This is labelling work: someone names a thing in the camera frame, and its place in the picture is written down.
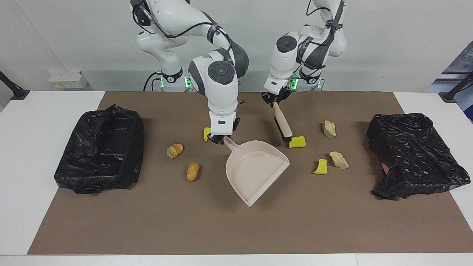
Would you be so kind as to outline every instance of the dustpan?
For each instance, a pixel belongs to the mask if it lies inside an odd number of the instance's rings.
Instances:
[[[289,159],[262,141],[237,145],[227,136],[223,141],[232,151],[226,165],[227,178],[238,196],[251,207],[289,166]]]

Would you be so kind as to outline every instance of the green indicator light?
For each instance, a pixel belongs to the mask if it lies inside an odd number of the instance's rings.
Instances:
[[[296,90],[298,81],[299,79],[297,78],[297,76],[292,75],[291,80],[289,81],[289,88],[291,88],[291,90]]]
[[[325,80],[324,79],[319,79],[319,84],[317,84],[317,90],[322,90],[324,87]]]
[[[192,87],[192,82],[190,78],[184,77],[186,88]]]

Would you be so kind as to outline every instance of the croissant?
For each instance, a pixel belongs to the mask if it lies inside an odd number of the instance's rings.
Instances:
[[[184,150],[182,144],[175,143],[171,147],[166,149],[166,154],[172,159],[176,158]]]

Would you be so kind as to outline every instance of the dustpan handle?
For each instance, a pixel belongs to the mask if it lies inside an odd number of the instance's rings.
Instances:
[[[230,139],[228,136],[223,137],[223,143],[232,151],[236,150],[237,147],[239,146],[235,142],[233,142],[232,139]]]

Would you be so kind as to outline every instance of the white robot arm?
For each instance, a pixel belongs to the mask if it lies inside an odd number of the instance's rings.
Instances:
[[[223,144],[239,118],[236,113],[238,80],[249,65],[246,52],[209,15],[186,0],[131,0],[133,18],[144,29],[138,33],[140,48],[154,55],[167,86],[180,83],[183,74],[177,55],[168,50],[183,45],[187,36],[203,36],[217,49],[193,59],[189,75],[194,88],[208,99],[210,140]]]
[[[315,86],[321,69],[325,67],[328,56],[340,56],[347,47],[343,34],[344,7],[343,0],[312,0],[321,11],[325,27],[304,25],[299,32],[289,32],[276,42],[272,52],[271,68],[264,88],[263,99],[272,106],[285,100],[292,92],[288,82],[296,74],[299,82]]]

